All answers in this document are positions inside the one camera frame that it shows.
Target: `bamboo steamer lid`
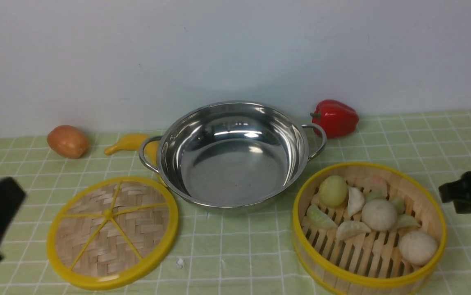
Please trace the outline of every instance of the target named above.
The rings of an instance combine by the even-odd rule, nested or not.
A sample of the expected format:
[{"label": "bamboo steamer lid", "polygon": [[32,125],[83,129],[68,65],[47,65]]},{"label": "bamboo steamer lid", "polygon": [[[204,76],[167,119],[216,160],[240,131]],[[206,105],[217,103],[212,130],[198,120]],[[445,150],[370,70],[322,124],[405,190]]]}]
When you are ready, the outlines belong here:
[{"label": "bamboo steamer lid", "polygon": [[48,233],[48,259],[78,288],[119,288],[159,265],[175,241],[178,221],[177,204],[161,184],[109,179],[62,207]]}]

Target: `steel handle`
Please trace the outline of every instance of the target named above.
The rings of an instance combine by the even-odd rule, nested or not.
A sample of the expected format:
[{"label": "steel handle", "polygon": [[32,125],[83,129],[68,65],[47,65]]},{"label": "steel handle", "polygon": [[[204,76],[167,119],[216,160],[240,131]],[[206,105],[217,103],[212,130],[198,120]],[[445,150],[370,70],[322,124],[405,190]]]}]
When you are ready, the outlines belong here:
[{"label": "steel handle", "polygon": [[144,165],[146,168],[148,168],[149,170],[159,174],[159,169],[157,169],[157,166],[151,164],[150,162],[147,161],[146,159],[146,156],[144,155],[144,149],[146,148],[146,146],[152,142],[152,141],[159,141],[161,140],[162,136],[153,136],[153,137],[150,137],[150,138],[147,138],[146,140],[144,140],[142,142],[142,144],[140,145],[140,148],[139,148],[139,159],[140,159],[140,162],[142,163],[142,165]]},{"label": "steel handle", "polygon": [[321,145],[319,146],[319,148],[314,153],[312,153],[312,155],[308,156],[308,162],[310,162],[315,157],[317,157],[323,151],[323,149],[325,149],[325,145],[327,144],[327,134],[325,133],[325,131],[323,130],[323,128],[321,126],[319,126],[317,124],[314,124],[314,123],[303,124],[303,125],[301,125],[301,127],[317,129],[319,132],[321,132]]}]

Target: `yellow spoke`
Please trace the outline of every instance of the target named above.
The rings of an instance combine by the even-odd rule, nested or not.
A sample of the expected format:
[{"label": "yellow spoke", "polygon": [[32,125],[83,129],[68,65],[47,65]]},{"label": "yellow spoke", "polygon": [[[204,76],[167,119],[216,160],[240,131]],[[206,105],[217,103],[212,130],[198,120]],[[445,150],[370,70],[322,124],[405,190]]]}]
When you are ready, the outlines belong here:
[{"label": "yellow spoke", "polygon": [[84,251],[86,251],[86,248],[88,248],[89,243],[91,243],[91,241],[93,241],[93,239],[95,238],[95,236],[96,236],[96,235],[99,233],[99,231],[106,225],[106,223],[108,223],[108,220],[104,220],[104,221],[99,225],[99,227],[97,227],[97,229],[93,232],[93,234],[91,234],[91,237],[89,237],[88,241],[86,241],[86,243],[84,244],[84,247],[82,247],[82,250],[80,250],[80,252],[78,253],[77,258],[75,258],[75,260],[73,261],[72,265],[70,266],[70,270],[73,270],[73,267],[75,266],[75,264],[77,263],[77,261],[80,259],[80,256],[82,256],[82,254],[84,253]]},{"label": "yellow spoke", "polygon": [[121,184],[123,182],[119,181],[117,184],[117,189],[115,189],[115,192],[113,193],[113,200],[111,200],[111,207],[110,210],[113,212],[113,207],[115,206],[115,201],[117,200],[117,196],[119,196],[119,192],[121,191]]},{"label": "yellow spoke", "polygon": [[117,216],[117,215],[121,215],[121,214],[125,214],[125,213],[130,213],[130,212],[133,212],[133,211],[137,211],[137,210],[140,210],[140,209],[146,209],[146,208],[158,207],[158,206],[164,206],[164,205],[168,205],[168,204],[167,203],[155,203],[155,204],[149,204],[149,205],[133,207],[133,208],[130,208],[130,209],[126,209],[124,211],[119,211],[119,212],[115,213],[114,215]]},{"label": "yellow spoke", "polygon": [[102,214],[63,214],[61,218],[65,217],[91,217],[91,218],[98,218],[103,217]]},{"label": "yellow spoke", "polygon": [[115,227],[117,228],[117,230],[119,231],[119,233],[123,236],[124,240],[126,241],[126,243],[128,243],[128,245],[130,245],[130,247],[132,248],[132,250],[135,252],[136,256],[139,258],[139,260],[142,260],[142,256],[140,256],[140,253],[137,251],[137,249],[135,248],[134,244],[132,243],[132,241],[130,241],[130,239],[128,239],[128,237],[126,236],[126,234],[124,233],[123,229],[119,226],[119,224],[117,224],[117,222],[114,220],[114,219],[111,219],[111,222],[113,222],[113,224],[115,225]]}]

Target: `plastic vegetable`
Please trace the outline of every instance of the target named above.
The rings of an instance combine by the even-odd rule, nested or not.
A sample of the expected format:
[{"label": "plastic vegetable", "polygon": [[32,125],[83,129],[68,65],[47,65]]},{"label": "plastic vegetable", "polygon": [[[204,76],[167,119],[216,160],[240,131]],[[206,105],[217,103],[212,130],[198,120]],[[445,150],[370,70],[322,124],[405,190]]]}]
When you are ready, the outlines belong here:
[{"label": "plastic vegetable", "polygon": [[412,227],[412,226],[415,226],[417,228],[421,227],[421,225],[417,222],[417,220],[414,217],[410,215],[402,214],[398,216],[398,220],[396,221],[396,224],[390,230],[395,231],[400,228]]},{"label": "plastic vegetable", "polygon": [[365,204],[365,198],[361,190],[357,187],[349,186],[348,187],[348,207],[346,211],[348,216],[352,217],[355,213],[361,211]]},{"label": "plastic vegetable", "polygon": [[395,197],[391,200],[394,207],[396,207],[396,211],[398,214],[403,214],[405,212],[405,202],[400,197]]},{"label": "plastic vegetable", "polygon": [[346,180],[339,175],[328,176],[319,185],[319,201],[330,208],[341,205],[348,195],[348,185]]},{"label": "plastic vegetable", "polygon": [[89,146],[89,140],[84,133],[70,125],[56,127],[48,134],[46,141],[55,153],[70,159],[82,157]]},{"label": "plastic vegetable", "polygon": [[370,187],[371,191],[378,191],[382,196],[388,196],[388,183],[379,176],[370,176],[365,179],[365,187]]},{"label": "plastic vegetable", "polygon": [[[359,122],[359,116],[354,109],[333,99],[318,103],[315,112],[310,113],[310,116],[312,123],[324,129],[327,138],[346,136],[355,131]],[[317,136],[321,136],[319,131],[314,129],[314,132]]]},{"label": "plastic vegetable", "polygon": [[386,231],[392,228],[398,220],[398,212],[389,201],[376,199],[365,204],[362,220],[372,230]]},{"label": "plastic vegetable", "polygon": [[380,192],[369,192],[365,194],[365,203],[368,203],[375,199],[383,199],[384,197]]},{"label": "plastic vegetable", "polygon": [[355,237],[359,234],[370,232],[372,232],[372,230],[366,224],[350,220],[339,224],[337,233],[335,234],[335,239],[337,239],[337,241],[342,241],[350,239],[351,237]]},{"label": "plastic vegetable", "polygon": [[308,207],[308,210],[306,211],[306,217],[308,217],[310,224],[312,224],[316,228],[321,228],[325,230],[337,228],[337,224],[335,224],[332,218],[330,218],[324,212],[319,210],[317,206],[310,205],[310,207]]},{"label": "plastic vegetable", "polygon": [[398,243],[401,256],[416,266],[426,265],[436,254],[437,241],[422,231],[412,231],[404,235]]}]

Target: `red bell pepper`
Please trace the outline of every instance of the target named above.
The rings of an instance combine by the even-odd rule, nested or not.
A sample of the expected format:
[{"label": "red bell pepper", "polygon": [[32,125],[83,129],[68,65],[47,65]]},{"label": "red bell pepper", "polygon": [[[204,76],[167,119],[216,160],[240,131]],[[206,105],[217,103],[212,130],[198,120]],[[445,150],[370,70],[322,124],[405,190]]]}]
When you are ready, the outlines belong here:
[{"label": "red bell pepper", "polygon": [[[346,136],[354,132],[359,122],[359,116],[354,109],[333,99],[326,99],[318,103],[316,111],[310,113],[310,116],[312,116],[312,123],[323,128],[327,138]],[[314,129],[314,133],[321,136],[321,133],[316,129]]]}]

